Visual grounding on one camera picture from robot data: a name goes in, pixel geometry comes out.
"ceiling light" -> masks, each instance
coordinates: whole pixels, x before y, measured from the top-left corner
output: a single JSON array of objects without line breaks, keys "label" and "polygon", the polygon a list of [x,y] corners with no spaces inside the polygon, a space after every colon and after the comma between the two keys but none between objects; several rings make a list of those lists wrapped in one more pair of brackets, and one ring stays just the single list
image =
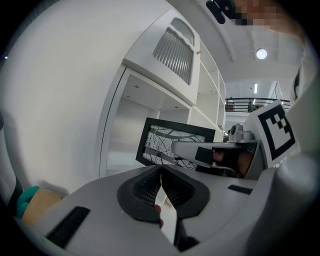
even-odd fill
[{"label": "ceiling light", "polygon": [[258,59],[263,60],[267,57],[267,51],[265,49],[258,49],[256,51],[256,56]]}]

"white shelf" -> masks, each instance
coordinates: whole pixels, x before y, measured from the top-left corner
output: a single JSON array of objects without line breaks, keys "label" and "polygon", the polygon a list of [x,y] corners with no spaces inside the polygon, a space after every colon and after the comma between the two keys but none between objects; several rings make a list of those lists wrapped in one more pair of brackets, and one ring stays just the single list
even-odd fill
[{"label": "white shelf", "polygon": [[217,123],[219,94],[203,94],[198,95],[196,107],[199,109],[212,123]]},{"label": "white shelf", "polygon": [[159,119],[187,124],[190,110],[160,111]]},{"label": "white shelf", "polygon": [[188,125],[200,126],[204,128],[217,130],[219,127],[212,122],[199,108],[196,106],[190,109],[191,115],[188,121]]},{"label": "white shelf", "polygon": [[122,97],[155,111],[177,111],[190,108],[172,92],[133,70],[126,82]]},{"label": "white shelf", "polygon": [[198,95],[219,93],[217,85],[218,84],[214,82],[206,67],[200,62]]},{"label": "white shelf", "polygon": [[213,142],[222,142],[223,141],[223,131],[220,129],[215,130]]},{"label": "white shelf", "polygon": [[223,102],[226,100],[226,85],[225,82],[219,72],[219,93],[222,97]]},{"label": "white shelf", "polygon": [[[188,26],[194,36],[194,46],[186,42],[192,52],[192,65],[189,70],[190,79],[187,82],[153,56],[153,52],[164,35],[164,32],[168,27],[171,28],[171,22],[174,18],[180,19],[188,25],[188,22],[181,14],[170,9],[155,20],[145,31],[141,31],[141,33],[143,33],[124,56],[123,63],[129,68],[158,82],[161,86],[179,95],[181,99],[193,106],[196,104],[199,84],[200,55],[196,54],[200,50],[199,34],[191,26]],[[181,33],[178,32],[178,34],[176,34],[174,32],[174,34],[177,35],[177,38],[185,41],[184,37],[180,37],[182,36]],[[173,44],[166,44],[166,48],[170,53],[175,49],[172,47]]]},{"label": "white shelf", "polygon": [[209,75],[215,82],[216,86],[218,87],[219,82],[219,70],[216,65],[216,62],[212,58],[210,52],[208,51],[207,47],[204,45],[204,43],[200,40],[200,61],[205,66],[206,70],[208,71]]},{"label": "white shelf", "polygon": [[218,107],[218,114],[217,114],[217,121],[216,124],[219,126],[224,127],[224,122],[225,122],[225,115],[226,115],[226,110],[225,110],[225,102],[219,97],[219,107]]}]

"black strip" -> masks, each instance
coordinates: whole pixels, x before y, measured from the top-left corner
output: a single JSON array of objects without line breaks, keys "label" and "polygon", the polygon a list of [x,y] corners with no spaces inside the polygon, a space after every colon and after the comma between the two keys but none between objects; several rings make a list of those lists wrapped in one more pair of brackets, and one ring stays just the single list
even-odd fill
[{"label": "black strip", "polygon": [[1,131],[2,128],[4,127],[4,124],[5,124],[4,118],[3,118],[3,116],[2,116],[2,114],[1,114],[1,112],[0,112],[0,131]]},{"label": "black strip", "polygon": [[237,186],[237,185],[230,185],[230,186],[228,186],[228,189],[233,190],[233,191],[237,191],[237,192],[240,192],[243,194],[247,194],[247,195],[250,195],[253,190],[252,188]]},{"label": "black strip", "polygon": [[299,77],[300,77],[300,68],[298,70],[298,74],[296,74],[296,77],[294,79],[294,84],[293,84],[293,91],[294,91],[294,96],[295,96],[294,100],[296,100],[298,98],[297,87],[299,86]]},{"label": "black strip", "polygon": [[284,127],[281,121],[277,122],[277,124],[278,124],[279,129]]},{"label": "black strip", "polygon": [[23,192],[20,181],[15,177],[15,188],[8,203],[8,211],[13,216],[17,216],[17,202]]},{"label": "black strip", "polygon": [[195,160],[212,165],[214,163],[213,150],[198,146]]},{"label": "black strip", "polygon": [[275,125],[276,122],[277,122],[274,115],[270,116],[270,120],[271,120],[273,125]]},{"label": "black strip", "polygon": [[213,14],[216,21],[219,24],[224,24],[226,22],[225,17],[222,15],[220,8],[216,5],[215,2],[207,1],[205,5],[209,9],[209,11]]},{"label": "black strip", "polygon": [[237,173],[240,173],[238,169],[238,159],[241,150],[239,148],[229,148],[220,151],[224,152],[223,159],[221,162],[217,162],[216,164],[222,167],[229,167],[235,170]]},{"label": "black strip", "polygon": [[55,245],[64,248],[77,229],[85,220],[90,210],[76,206],[64,219],[46,236]]}]

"ceiling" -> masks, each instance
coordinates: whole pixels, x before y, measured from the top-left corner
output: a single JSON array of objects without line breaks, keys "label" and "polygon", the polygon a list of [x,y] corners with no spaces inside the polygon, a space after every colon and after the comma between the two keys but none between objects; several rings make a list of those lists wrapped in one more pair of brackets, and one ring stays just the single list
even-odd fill
[{"label": "ceiling", "polygon": [[241,80],[230,82],[225,89],[226,98],[270,98],[274,92],[277,81],[269,80]]},{"label": "ceiling", "polygon": [[[285,87],[291,85],[303,54],[298,40],[261,26],[238,26],[228,18],[225,24],[219,24],[206,8],[207,0],[167,1],[197,31],[211,53],[226,84],[227,97],[250,97],[250,88],[256,82],[263,88],[259,97],[268,96],[274,81],[288,81],[283,83]],[[256,57],[260,48],[267,51],[264,60]]]}]

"white cabinet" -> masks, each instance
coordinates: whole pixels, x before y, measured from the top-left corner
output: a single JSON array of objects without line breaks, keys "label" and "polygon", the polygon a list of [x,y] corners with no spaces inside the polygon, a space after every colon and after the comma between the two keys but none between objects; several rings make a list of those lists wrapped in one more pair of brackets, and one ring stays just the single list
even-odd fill
[{"label": "white cabinet", "polygon": [[123,62],[189,105],[197,102],[200,38],[174,10],[157,19],[134,43]]},{"label": "white cabinet", "polygon": [[105,123],[100,177],[143,166],[136,155],[146,118],[213,129],[214,142],[222,142],[225,84],[199,35],[180,14],[170,10],[158,18],[123,64],[127,67]]}]

